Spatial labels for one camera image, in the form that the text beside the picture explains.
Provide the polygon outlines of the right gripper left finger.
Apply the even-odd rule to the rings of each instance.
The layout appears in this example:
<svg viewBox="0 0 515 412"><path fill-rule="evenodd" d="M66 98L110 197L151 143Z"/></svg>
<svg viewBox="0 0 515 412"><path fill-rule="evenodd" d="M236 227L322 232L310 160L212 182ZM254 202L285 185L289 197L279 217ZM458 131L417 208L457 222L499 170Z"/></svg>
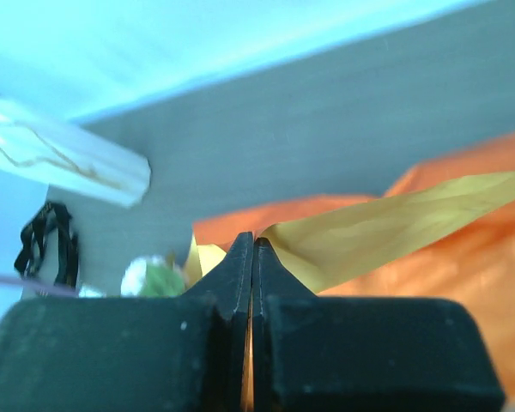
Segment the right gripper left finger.
<svg viewBox="0 0 515 412"><path fill-rule="evenodd" d="M22 300L0 321L0 411L239 411L253 237L177 298Z"/></svg>

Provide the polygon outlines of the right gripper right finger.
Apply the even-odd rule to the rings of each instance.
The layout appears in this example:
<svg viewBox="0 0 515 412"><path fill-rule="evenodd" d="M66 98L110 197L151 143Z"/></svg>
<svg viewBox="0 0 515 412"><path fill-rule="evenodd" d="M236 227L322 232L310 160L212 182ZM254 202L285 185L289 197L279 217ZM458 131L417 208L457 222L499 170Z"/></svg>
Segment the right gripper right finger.
<svg viewBox="0 0 515 412"><path fill-rule="evenodd" d="M499 411L506 395L470 313L435 298L319 297L258 239L257 411Z"/></svg>

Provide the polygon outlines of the artificial flower bunch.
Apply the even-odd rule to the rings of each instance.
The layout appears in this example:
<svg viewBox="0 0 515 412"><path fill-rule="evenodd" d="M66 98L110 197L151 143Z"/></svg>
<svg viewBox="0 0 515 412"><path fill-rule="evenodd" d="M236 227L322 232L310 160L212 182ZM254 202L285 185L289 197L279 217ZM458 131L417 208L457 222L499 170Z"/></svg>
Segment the artificial flower bunch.
<svg viewBox="0 0 515 412"><path fill-rule="evenodd" d="M136 257L124 271L119 294L113 297L173 298L183 294L188 284L173 253Z"/></svg>

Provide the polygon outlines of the orange wrapping paper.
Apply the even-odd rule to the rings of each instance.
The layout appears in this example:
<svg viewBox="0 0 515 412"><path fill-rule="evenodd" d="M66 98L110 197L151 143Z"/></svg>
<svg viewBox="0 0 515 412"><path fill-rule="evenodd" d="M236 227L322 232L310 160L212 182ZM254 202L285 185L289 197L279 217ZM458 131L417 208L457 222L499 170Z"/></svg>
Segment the orange wrapping paper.
<svg viewBox="0 0 515 412"><path fill-rule="evenodd" d="M184 269L265 237L323 296L441 297L476 319L515 406L515 133L411 167L383 196L317 195L196 221Z"/></svg>

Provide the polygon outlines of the black ribbon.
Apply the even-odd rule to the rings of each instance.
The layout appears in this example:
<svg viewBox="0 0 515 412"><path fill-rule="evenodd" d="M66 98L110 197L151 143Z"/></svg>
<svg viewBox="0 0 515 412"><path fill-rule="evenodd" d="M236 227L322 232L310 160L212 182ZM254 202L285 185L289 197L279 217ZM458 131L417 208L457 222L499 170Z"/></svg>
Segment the black ribbon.
<svg viewBox="0 0 515 412"><path fill-rule="evenodd" d="M21 251L14 268L23 281L38 282L45 262L48 239L57 235L58 272L53 287L75 290L79 273L79 239L71 230L72 215L63 203L46 202L21 230Z"/></svg>

